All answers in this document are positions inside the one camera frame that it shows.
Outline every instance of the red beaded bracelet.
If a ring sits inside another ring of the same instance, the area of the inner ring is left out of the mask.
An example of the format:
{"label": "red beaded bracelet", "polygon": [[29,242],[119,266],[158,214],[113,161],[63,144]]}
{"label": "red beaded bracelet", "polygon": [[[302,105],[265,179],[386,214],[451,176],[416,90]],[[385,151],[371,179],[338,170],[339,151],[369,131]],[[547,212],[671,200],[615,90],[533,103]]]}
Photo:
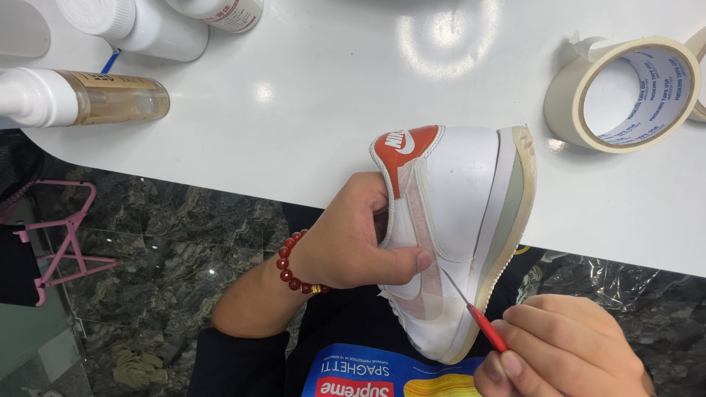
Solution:
{"label": "red beaded bracelet", "polygon": [[289,283],[289,288],[292,291],[300,290],[302,294],[318,294],[320,292],[327,293],[331,287],[324,284],[312,285],[309,283],[303,283],[298,278],[295,278],[292,271],[287,268],[289,267],[289,259],[287,259],[289,254],[292,252],[294,246],[297,245],[297,242],[306,234],[306,232],[308,232],[307,229],[304,229],[301,232],[294,232],[290,238],[285,240],[285,246],[280,248],[277,252],[280,255],[280,258],[277,260],[277,268],[282,271],[280,273],[280,278],[282,281]]}

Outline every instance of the amber liquid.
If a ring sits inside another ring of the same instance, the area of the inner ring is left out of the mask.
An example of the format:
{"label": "amber liquid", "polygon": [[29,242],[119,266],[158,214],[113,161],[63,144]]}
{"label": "amber liquid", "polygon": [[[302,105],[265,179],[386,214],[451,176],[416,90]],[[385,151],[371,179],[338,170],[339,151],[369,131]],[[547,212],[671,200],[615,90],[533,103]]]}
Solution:
{"label": "amber liquid", "polygon": [[164,86],[151,78],[138,79],[140,87],[120,87],[117,76],[98,73],[56,71],[76,92],[78,116],[72,125],[85,126],[118,122],[137,122],[161,119],[169,111],[169,94]]}

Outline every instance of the nike logo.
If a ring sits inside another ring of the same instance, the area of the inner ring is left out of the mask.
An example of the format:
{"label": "nike logo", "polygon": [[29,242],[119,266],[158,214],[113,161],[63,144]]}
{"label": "nike logo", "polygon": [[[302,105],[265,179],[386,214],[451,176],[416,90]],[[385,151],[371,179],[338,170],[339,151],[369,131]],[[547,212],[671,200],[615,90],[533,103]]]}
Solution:
{"label": "nike logo", "polygon": [[[402,137],[405,138],[405,146],[402,147]],[[402,155],[408,155],[414,150],[414,139],[408,130],[390,132],[385,137],[385,144],[387,146],[392,146],[395,150]]]}

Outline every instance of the white table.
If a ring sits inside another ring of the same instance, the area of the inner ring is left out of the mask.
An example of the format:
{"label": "white table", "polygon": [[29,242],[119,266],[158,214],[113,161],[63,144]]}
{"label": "white table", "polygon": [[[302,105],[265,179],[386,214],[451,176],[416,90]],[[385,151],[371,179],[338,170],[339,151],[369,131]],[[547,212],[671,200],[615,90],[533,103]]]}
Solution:
{"label": "white table", "polygon": [[[99,71],[101,39],[32,0],[52,29],[41,59],[2,66]],[[609,155],[557,141],[544,123],[560,47],[578,29],[616,42],[685,42],[700,0],[265,0],[242,35],[211,30],[191,63],[123,53],[112,73],[156,78],[161,121],[25,130],[88,167],[324,207],[348,176],[375,170],[379,134],[426,124],[527,123],[539,185],[523,244],[706,276],[706,124],[647,150]]]}

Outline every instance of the masking tape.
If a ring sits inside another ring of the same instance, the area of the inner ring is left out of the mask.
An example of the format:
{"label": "masking tape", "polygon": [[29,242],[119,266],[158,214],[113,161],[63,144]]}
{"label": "masking tape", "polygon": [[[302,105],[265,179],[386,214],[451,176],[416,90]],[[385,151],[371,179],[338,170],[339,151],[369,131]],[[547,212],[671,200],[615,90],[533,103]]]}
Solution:
{"label": "masking tape", "polygon": [[[693,110],[701,87],[701,69],[681,43],[649,37],[591,49],[602,37],[572,44],[579,55],[554,76],[544,97],[544,118],[564,141],[608,153],[644,149],[674,132]],[[608,64],[628,62],[640,78],[640,96],[628,118],[596,136],[586,124],[584,102],[591,83]]]}
{"label": "masking tape", "polygon": [[[684,45],[694,53],[696,60],[701,62],[704,59],[704,55],[706,55],[706,28],[699,30]],[[700,89],[701,87],[697,85],[697,97],[700,93]],[[689,118],[697,122],[706,122],[706,107],[704,107],[700,100],[696,101],[696,106],[694,106],[694,110],[691,112]]]}

